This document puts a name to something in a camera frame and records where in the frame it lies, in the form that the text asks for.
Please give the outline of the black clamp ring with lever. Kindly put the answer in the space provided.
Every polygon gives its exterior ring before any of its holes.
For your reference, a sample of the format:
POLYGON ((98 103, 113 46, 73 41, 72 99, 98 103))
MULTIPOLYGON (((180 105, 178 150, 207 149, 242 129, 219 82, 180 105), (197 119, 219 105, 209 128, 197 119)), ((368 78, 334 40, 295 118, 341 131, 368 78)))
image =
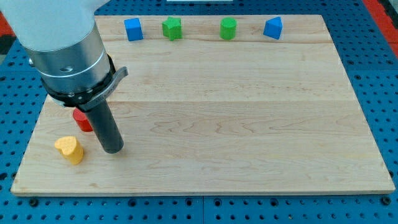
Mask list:
POLYGON ((66 107, 77 107, 84 111, 92 110, 116 89, 119 82, 128 76, 127 68, 116 70, 112 58, 107 55, 105 68, 108 73, 103 78, 97 79, 94 75, 100 74, 95 67, 83 72, 56 77, 55 81, 42 78, 43 86, 49 95, 66 107))

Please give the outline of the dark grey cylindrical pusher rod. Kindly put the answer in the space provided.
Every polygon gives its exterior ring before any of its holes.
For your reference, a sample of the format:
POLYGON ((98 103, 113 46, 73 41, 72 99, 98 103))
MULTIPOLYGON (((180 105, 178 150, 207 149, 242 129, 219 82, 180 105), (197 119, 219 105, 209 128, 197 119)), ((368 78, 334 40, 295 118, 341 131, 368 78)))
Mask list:
POLYGON ((114 154, 123 148, 123 138, 106 101, 85 110, 84 114, 105 152, 114 154))

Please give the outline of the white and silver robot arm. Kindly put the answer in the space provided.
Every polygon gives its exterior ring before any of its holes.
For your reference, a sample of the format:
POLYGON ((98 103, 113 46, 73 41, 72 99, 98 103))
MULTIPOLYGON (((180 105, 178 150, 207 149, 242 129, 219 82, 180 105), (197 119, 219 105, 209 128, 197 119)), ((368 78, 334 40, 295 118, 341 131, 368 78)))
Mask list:
POLYGON ((60 105, 84 112, 103 149, 119 152, 124 141, 106 102, 128 75, 107 54, 94 13, 103 0, 2 0, 1 12, 60 105))

